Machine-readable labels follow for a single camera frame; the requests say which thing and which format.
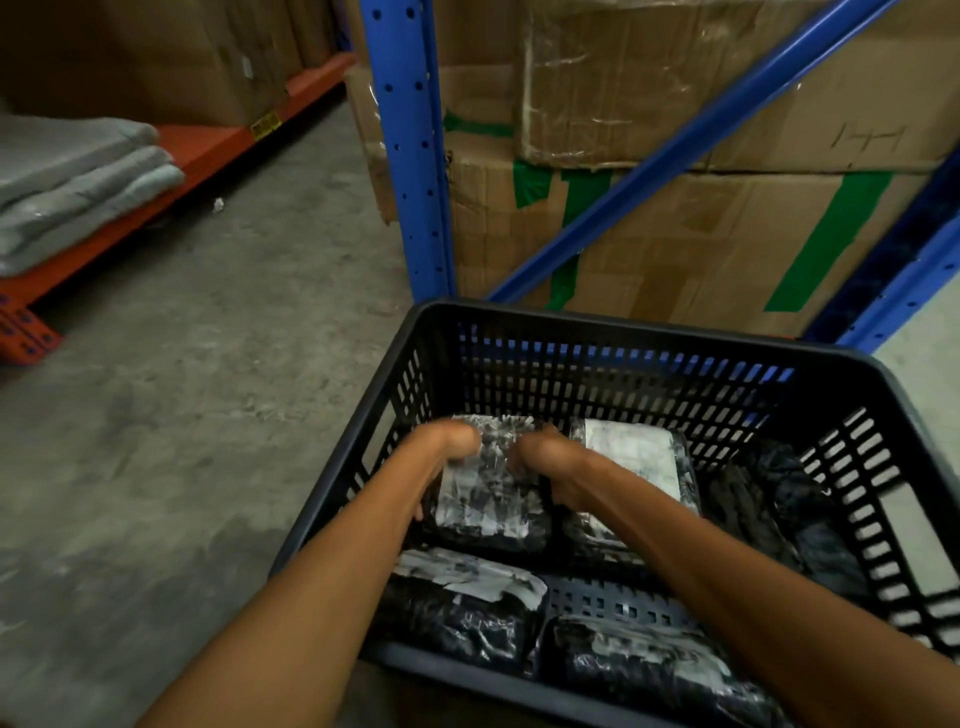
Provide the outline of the cardboard box with green tape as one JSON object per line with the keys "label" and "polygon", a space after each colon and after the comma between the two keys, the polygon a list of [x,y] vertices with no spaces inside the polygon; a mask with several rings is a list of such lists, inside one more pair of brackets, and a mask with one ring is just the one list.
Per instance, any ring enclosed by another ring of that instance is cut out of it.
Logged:
{"label": "cardboard box with green tape", "polygon": [[[624,176],[516,160],[507,138],[445,136],[457,291],[484,299]],[[799,337],[928,175],[684,174],[524,298],[548,307]]]}

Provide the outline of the loose black garment bag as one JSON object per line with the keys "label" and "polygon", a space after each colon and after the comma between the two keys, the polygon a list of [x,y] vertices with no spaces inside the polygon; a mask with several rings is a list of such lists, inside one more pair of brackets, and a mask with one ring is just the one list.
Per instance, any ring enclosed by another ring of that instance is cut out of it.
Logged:
{"label": "loose black garment bag", "polygon": [[840,529],[830,490],[805,470],[794,448],[753,440],[704,475],[702,513],[728,535],[870,612],[866,575]]}

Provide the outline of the person's left hand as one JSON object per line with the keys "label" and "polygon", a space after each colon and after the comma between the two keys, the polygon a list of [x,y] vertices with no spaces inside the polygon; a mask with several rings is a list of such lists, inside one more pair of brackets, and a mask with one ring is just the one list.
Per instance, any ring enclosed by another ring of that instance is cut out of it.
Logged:
{"label": "person's left hand", "polygon": [[413,519],[424,518],[427,488],[450,463],[479,454],[481,436],[463,420],[446,418],[416,427],[403,441],[398,456],[399,479],[412,499]]}

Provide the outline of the grey folded cushion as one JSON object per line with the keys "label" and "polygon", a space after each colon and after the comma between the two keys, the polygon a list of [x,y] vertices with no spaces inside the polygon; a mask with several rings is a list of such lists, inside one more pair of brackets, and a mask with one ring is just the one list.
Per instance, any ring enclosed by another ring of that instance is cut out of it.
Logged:
{"label": "grey folded cushion", "polygon": [[172,161],[170,153],[161,147],[145,147],[52,189],[16,200],[0,210],[0,237],[19,240],[38,236],[55,224],[91,210],[137,178]]}
{"label": "grey folded cushion", "polygon": [[16,278],[83,242],[103,227],[147,205],[185,181],[173,163],[139,176],[117,195],[28,239],[0,237],[0,281]]}
{"label": "grey folded cushion", "polygon": [[155,127],[133,120],[0,113],[0,211],[159,140]]}

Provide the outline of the blue perforated rack upright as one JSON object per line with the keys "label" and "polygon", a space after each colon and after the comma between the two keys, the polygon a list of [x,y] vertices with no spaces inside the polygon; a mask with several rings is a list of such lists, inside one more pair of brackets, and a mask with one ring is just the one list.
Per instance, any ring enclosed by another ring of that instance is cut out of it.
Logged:
{"label": "blue perforated rack upright", "polygon": [[359,0],[414,302],[456,294],[432,0]]}

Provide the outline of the black garment packet white label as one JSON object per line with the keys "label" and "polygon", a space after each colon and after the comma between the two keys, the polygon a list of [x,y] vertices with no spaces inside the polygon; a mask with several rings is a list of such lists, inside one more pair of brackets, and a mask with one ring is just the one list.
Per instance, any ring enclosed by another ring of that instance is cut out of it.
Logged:
{"label": "black garment packet white label", "polygon": [[[646,480],[698,516],[700,491],[686,438],[662,427],[596,418],[571,418],[569,439]],[[562,521],[570,551],[605,567],[641,569],[642,558],[596,516],[570,513]]]}

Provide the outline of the blue rack beam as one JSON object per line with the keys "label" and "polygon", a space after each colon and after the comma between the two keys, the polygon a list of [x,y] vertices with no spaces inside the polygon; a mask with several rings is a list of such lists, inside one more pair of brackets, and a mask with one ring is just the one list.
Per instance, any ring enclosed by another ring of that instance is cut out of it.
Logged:
{"label": "blue rack beam", "polygon": [[960,273],[960,143],[801,339],[873,355]]}

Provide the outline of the plain cardboard box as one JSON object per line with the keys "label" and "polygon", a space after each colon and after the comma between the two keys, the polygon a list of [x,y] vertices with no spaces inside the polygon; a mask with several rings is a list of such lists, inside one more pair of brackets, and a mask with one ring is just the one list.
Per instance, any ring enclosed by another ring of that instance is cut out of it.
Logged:
{"label": "plain cardboard box", "polygon": [[521,0],[432,0],[446,133],[510,140]]}

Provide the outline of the narrow cardboard box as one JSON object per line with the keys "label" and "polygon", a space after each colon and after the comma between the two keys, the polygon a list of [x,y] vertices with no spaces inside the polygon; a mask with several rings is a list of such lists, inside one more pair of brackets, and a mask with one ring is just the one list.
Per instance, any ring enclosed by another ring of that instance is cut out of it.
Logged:
{"label": "narrow cardboard box", "polygon": [[378,209],[386,225],[399,221],[378,99],[372,71],[354,65],[344,74],[347,101],[361,141],[366,168]]}

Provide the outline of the large brown cardboard box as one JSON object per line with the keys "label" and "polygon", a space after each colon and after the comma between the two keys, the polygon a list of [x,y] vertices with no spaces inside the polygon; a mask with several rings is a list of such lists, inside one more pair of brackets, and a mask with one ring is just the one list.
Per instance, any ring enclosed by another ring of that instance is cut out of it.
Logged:
{"label": "large brown cardboard box", "polygon": [[302,69],[285,0],[0,0],[19,115],[251,126]]}

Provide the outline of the taped large cardboard box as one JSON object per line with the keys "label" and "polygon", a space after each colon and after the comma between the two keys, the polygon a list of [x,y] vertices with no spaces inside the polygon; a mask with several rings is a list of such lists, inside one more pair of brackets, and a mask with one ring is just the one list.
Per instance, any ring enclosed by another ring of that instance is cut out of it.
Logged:
{"label": "taped large cardboard box", "polygon": [[[639,164],[835,1],[521,0],[514,150]],[[929,172],[958,145],[960,0],[894,0],[695,166]]]}

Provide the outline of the black plastic slotted crate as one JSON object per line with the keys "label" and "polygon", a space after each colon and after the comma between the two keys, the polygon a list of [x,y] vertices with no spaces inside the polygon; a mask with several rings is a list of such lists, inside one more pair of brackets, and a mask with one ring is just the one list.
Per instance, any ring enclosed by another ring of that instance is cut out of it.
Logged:
{"label": "black plastic slotted crate", "polygon": [[834,502],[870,610],[960,665],[960,586],[924,586],[894,497],[960,577],[960,479],[877,360],[837,346],[485,302],[413,307],[282,543],[269,576],[345,507],[424,420],[478,412],[680,432],[697,476],[760,439],[791,446]]}

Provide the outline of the orange rack shelf beam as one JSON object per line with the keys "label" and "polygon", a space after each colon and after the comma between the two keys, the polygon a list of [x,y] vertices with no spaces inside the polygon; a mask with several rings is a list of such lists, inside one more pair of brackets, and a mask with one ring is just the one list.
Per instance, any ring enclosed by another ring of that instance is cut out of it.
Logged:
{"label": "orange rack shelf beam", "polygon": [[[356,54],[341,52],[323,66],[305,69],[290,79],[286,103],[277,111],[281,126],[341,85],[356,63]],[[0,280],[0,363],[28,366],[53,353],[63,338],[29,309],[30,304],[167,212],[174,202],[263,140],[255,141],[249,127],[161,125],[158,132],[160,146],[183,172],[184,182],[30,271]]]}

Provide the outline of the person's right forearm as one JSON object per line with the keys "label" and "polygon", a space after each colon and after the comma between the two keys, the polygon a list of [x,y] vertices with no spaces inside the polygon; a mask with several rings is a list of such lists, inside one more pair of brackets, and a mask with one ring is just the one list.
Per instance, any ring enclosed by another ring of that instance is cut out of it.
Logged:
{"label": "person's right forearm", "polygon": [[594,452],[568,479],[803,728],[960,728],[960,665]]}

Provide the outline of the blue diagonal rack brace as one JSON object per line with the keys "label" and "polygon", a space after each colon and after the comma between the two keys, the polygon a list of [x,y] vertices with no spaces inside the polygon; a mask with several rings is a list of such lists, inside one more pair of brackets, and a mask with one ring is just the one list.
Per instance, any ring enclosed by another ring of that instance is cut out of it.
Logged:
{"label": "blue diagonal rack brace", "polygon": [[898,1],[836,0],[812,16],[526,259],[486,300],[504,305],[521,301]]}

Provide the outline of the person's right hand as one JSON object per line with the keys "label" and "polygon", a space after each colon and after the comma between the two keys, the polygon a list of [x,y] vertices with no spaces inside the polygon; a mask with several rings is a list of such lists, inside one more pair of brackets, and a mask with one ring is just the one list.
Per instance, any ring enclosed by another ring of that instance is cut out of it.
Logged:
{"label": "person's right hand", "polygon": [[517,437],[509,454],[512,471],[528,471],[548,480],[554,504],[575,513],[594,508],[596,454],[552,425]]}

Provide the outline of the person's left forearm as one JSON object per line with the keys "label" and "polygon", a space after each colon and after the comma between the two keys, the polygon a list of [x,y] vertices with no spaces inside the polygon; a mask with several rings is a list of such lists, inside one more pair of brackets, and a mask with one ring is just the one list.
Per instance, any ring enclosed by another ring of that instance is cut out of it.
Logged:
{"label": "person's left forearm", "polygon": [[335,719],[426,486],[398,453],[236,614],[136,728],[325,728]]}

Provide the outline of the black garment packet clear wrap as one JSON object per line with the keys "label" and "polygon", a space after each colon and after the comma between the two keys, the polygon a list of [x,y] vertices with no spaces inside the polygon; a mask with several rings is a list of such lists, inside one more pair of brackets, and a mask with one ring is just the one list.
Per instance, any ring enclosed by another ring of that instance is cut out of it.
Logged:
{"label": "black garment packet clear wrap", "polygon": [[423,528],[438,540],[487,551],[541,554],[554,517],[539,475],[509,463],[523,435],[540,431],[533,416],[454,415],[471,426],[481,444],[476,454],[446,464],[423,499]]}
{"label": "black garment packet clear wrap", "polygon": [[560,615],[545,626],[541,672],[576,693],[710,728],[795,728],[776,699],[694,630]]}
{"label": "black garment packet clear wrap", "polygon": [[534,573],[440,547],[398,555],[370,632],[512,674],[531,668],[548,586]]}

